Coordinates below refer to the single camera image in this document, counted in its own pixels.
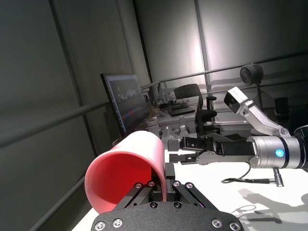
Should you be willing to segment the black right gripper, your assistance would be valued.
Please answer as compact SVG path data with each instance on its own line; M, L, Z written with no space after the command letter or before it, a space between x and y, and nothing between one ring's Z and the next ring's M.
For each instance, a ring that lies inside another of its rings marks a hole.
M215 142L210 144L209 139L183 137L181 140L168 140L167 150L177 152L178 150L200 151L200 154L169 154L170 163L181 163L182 165L199 164L208 165L212 163L247 163L255 156L252 142Z

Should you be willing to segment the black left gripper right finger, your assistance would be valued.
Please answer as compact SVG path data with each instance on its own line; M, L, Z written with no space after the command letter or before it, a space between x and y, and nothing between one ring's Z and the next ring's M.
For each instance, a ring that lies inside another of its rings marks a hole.
M211 210L218 209L191 182L182 184L175 180L173 163L165 163L165 178L167 183L167 201L187 203Z

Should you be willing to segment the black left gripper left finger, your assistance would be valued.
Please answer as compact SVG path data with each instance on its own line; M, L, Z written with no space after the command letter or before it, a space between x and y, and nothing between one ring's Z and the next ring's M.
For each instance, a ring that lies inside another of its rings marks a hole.
M161 183L150 180L146 184L136 182L116 205L116 210L151 202L166 202L163 199Z

